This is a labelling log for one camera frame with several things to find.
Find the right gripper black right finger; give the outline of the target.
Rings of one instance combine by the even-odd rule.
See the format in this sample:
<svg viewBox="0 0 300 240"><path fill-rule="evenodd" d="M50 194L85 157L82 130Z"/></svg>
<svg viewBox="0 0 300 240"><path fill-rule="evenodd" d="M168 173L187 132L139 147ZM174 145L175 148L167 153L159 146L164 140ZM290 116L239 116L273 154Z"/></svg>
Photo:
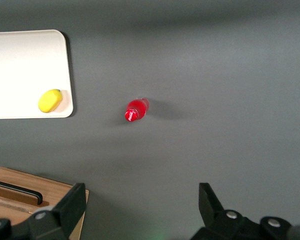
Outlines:
<svg viewBox="0 0 300 240"><path fill-rule="evenodd" d="M204 227L192 240L259 240L260 228L257 223L242 216L235 210L224 209L209 183L200 183L198 208Z"/></svg>

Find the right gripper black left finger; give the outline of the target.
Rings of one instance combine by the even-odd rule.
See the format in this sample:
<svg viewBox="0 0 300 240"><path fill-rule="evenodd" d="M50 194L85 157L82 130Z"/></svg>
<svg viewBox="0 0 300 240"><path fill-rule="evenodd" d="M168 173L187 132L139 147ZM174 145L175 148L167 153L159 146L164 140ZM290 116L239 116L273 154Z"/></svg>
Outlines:
<svg viewBox="0 0 300 240"><path fill-rule="evenodd" d="M37 210L29 218L31 240L68 240L86 210L86 186L76 183L51 209Z"/></svg>

